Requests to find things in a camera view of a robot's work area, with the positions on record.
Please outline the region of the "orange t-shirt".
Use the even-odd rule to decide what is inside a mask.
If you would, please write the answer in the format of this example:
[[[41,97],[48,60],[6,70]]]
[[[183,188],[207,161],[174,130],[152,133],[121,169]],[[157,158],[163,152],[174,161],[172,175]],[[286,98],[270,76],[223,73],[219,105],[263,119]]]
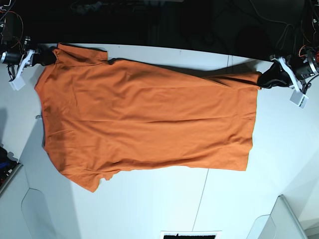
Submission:
[[[244,171],[259,72],[197,77],[58,44],[35,90],[44,150],[94,192],[118,172],[171,166]]]

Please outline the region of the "grey tool tray, left edge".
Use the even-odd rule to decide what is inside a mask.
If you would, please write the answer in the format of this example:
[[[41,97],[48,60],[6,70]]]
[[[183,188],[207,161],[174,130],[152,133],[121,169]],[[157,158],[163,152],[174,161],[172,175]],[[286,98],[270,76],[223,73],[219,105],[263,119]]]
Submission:
[[[0,145],[0,194],[2,195],[11,180],[22,168],[22,164],[11,160],[8,152]]]

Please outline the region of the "grey box, bottom right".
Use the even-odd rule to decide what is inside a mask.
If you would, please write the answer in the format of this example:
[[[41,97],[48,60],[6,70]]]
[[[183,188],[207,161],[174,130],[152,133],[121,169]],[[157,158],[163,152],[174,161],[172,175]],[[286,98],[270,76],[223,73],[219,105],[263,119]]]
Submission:
[[[307,239],[307,235],[284,195],[280,195],[269,215],[258,217],[247,239]]]

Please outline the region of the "white framed black panel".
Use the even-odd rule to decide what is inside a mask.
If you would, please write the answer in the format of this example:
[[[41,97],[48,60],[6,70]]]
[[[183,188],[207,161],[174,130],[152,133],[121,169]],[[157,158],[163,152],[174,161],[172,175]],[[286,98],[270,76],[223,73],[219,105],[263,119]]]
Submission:
[[[160,239],[219,239],[222,231],[166,232],[161,231]]]

